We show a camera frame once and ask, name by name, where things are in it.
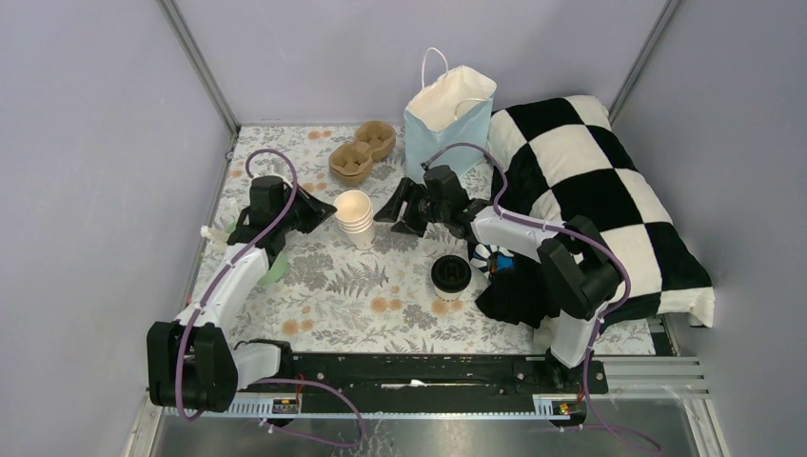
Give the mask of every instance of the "stack of paper cups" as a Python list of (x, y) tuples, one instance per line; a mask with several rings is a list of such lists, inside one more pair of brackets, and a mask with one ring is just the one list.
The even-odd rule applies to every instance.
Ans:
[(333, 206), (334, 218), (347, 239), (358, 249), (370, 249), (376, 236), (370, 197), (360, 190), (348, 190), (336, 197)]

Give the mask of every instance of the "green object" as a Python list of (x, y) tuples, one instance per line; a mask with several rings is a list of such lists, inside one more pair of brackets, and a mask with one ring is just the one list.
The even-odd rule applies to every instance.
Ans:
[[(230, 234), (233, 231), (235, 231), (235, 221), (230, 222), (225, 228), (226, 234)], [(286, 270), (288, 270), (288, 256), (285, 254), (284, 250), (281, 250), (275, 262), (269, 267), (269, 271), (258, 280), (258, 286), (268, 286), (277, 283), (280, 281), (280, 278), (283, 277)]]

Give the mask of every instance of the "gray floor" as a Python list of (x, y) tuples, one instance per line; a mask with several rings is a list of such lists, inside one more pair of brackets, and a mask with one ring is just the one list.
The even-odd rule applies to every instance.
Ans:
[[(631, 427), (659, 441), (665, 456), (698, 455), (686, 413), (673, 400), (597, 401), (610, 424)], [(154, 457), (174, 456), (640, 456), (607, 432), (547, 432), (545, 421), (384, 420), (368, 421), (368, 438), (355, 449), (334, 449), (281, 435), (269, 435), (254, 419), (202, 418), (187, 424), (165, 417)], [(337, 441), (352, 440), (353, 421), (298, 420), (294, 429)]]

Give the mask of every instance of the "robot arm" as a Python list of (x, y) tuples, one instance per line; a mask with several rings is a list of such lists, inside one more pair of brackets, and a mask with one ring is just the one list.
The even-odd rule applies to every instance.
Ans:
[[(567, 368), (577, 367), (585, 356), (596, 316), (621, 282), (616, 268), (579, 240), (504, 219), (489, 202), (471, 200), (448, 166), (427, 170), (423, 181), (420, 185), (402, 179), (375, 220), (394, 222), (393, 231), (418, 236), (423, 236), (428, 223), (444, 224), (451, 234), (468, 242), (500, 246), (540, 262), (550, 294), (561, 309), (551, 356)], [(399, 221), (404, 203), (406, 209)], [(586, 218), (578, 216), (567, 223), (538, 222), (544, 227), (571, 229), (607, 246)], [(582, 254), (579, 264), (575, 254)]]
[(227, 239), (224, 260), (203, 288), (207, 305), (201, 308), (203, 297), (194, 297), (174, 321), (156, 322), (151, 326), (147, 336), (148, 387), (155, 405), (176, 406), (174, 387), (179, 336), (196, 309), (201, 312), (190, 331), (182, 359), (186, 407), (224, 411), (236, 390), (274, 376), (281, 369), (281, 359), (290, 352), (288, 343), (258, 340), (233, 344), (228, 341), (228, 335), (244, 300), (285, 247), (286, 234), (294, 229), (310, 233), (336, 212), (332, 206), (298, 188), (283, 220), (234, 260), (277, 217), (289, 197), (290, 187), (283, 178), (254, 179), (249, 190), (249, 206), (241, 212), (235, 230)]

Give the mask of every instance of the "black lid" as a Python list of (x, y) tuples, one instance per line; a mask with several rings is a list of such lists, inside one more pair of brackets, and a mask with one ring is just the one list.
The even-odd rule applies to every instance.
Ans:
[(443, 292), (462, 292), (471, 283), (471, 266), (462, 257), (444, 255), (431, 267), (431, 282)]

